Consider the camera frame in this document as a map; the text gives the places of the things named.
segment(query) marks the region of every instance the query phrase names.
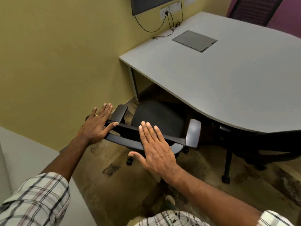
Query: power outlet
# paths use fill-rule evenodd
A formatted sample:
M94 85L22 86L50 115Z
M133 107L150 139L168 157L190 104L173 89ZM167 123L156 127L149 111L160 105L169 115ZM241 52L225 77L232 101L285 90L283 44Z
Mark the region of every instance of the power outlet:
M184 6L189 6L192 5L193 3L195 3L195 0L185 0Z
M164 20L166 12L174 13L180 10L181 10L181 1L177 1L169 6L160 9L160 18L161 20Z

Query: white table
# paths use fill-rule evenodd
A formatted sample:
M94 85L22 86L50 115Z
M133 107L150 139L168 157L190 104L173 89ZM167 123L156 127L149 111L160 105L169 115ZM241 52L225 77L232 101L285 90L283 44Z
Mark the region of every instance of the white table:
M204 53L172 41L191 30L213 39ZM255 132L301 129L301 39L209 13L119 57L198 112Z

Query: plaid shirt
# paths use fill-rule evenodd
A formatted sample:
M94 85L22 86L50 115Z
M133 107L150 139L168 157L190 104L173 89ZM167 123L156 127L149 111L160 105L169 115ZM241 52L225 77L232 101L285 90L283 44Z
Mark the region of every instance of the plaid shirt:
M26 180L12 197L0 206L0 226L58 225L70 201L67 180L56 173L45 173ZM190 213L165 211L143 219L135 226L209 226ZM293 226L286 218L265 211L257 226Z

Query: cable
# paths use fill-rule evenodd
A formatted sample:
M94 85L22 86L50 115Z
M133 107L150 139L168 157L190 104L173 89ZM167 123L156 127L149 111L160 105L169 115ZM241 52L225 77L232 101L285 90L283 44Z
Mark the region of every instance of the cable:
M140 27L141 27L141 28L142 28L144 31L147 31L147 32L153 33L153 32L156 32L156 31L160 30L160 28L162 27L162 25L163 25L163 24L164 24L164 22L165 22L165 19L166 19L166 17L168 17L168 14L166 14L166 13L165 13L165 18L164 18L164 21L163 21L163 23L161 24L160 28L158 28L156 31L153 31L153 32L151 32L151 31L148 31L148 30L146 30L144 27L142 27L142 26L141 26L141 24L139 23L139 21L137 20L137 18L136 18L136 15L134 15L134 17L135 17L136 21L138 22L138 24L140 25Z
M173 34L173 32L175 31L175 29L176 29L177 27L179 27L179 26L181 25L181 23L183 22L183 7L182 7L182 0L181 0L181 10L182 10L182 21L181 21L181 22L178 22L178 23L176 23L176 24L175 24L174 21L173 21L173 17L172 17L171 12L167 12L167 18L168 18L169 27L170 27L170 30L172 30L171 34L169 34L169 35L159 35L159 36L154 36L153 39L156 39L156 38L158 38L158 37L168 37L168 36L170 36L170 35ZM169 21L169 17L168 17L169 14L170 14L171 19L172 19L172 27L171 27L171 25L170 25L170 21Z

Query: hand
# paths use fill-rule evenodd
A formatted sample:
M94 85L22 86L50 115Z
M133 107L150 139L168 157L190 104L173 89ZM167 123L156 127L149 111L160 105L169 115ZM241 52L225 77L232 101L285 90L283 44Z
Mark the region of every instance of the hand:
M139 126L140 139L146 159L138 152L130 152L129 156L139 160L146 170L160 175L170 184L174 171L178 167L175 155L165 141L160 129L157 126L154 126L154 129L158 136L150 123L142 121L141 126Z
M117 125L118 122L109 124L105 129L103 126L112 113L113 106L111 103L104 103L100 111L95 115L97 107L92 110L92 113L78 131L76 137L84 139L87 144L96 144L104 139L104 137Z

